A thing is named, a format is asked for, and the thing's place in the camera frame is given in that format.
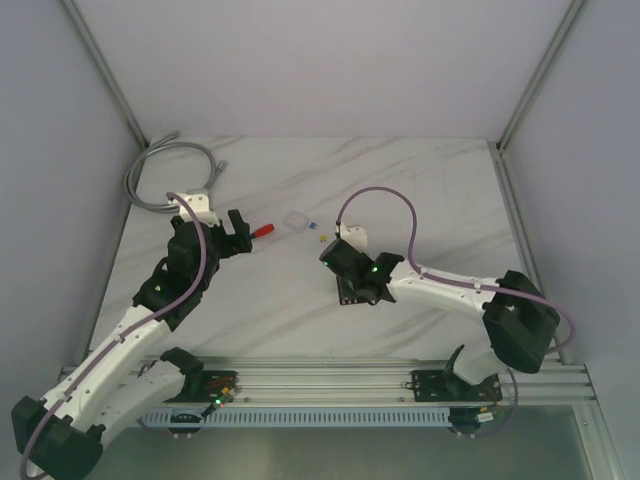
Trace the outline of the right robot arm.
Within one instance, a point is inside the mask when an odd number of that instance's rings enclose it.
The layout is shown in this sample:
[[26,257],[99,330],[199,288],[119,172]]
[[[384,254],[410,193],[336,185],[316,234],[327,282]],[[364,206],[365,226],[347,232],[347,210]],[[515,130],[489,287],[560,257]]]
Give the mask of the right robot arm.
[[319,261],[366,304],[424,304],[484,328],[482,336],[456,347],[441,373],[444,390],[455,400],[507,369],[538,373],[560,323],[559,314],[517,271],[497,279],[419,271],[401,255],[383,252],[372,259],[343,239],[329,244]]

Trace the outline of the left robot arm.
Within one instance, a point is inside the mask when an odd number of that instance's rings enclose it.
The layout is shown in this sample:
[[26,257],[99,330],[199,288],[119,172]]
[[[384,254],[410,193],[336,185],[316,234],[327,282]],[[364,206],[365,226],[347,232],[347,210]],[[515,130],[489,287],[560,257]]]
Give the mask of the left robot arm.
[[141,377],[123,380],[198,307],[220,261],[251,252],[249,224],[237,210],[228,216],[232,233],[173,217],[166,256],[112,333],[40,399],[25,396],[13,407],[21,478],[83,479],[106,445],[156,404],[206,399],[203,362],[179,347],[162,353]]

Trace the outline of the black fuse box base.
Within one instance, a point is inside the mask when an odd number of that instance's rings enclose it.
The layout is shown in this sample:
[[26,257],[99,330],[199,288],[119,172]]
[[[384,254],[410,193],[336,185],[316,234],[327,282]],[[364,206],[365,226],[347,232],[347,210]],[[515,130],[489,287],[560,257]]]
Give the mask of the black fuse box base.
[[366,304],[365,298],[358,296],[349,286],[348,282],[342,278],[337,278],[337,292],[339,304],[342,306]]

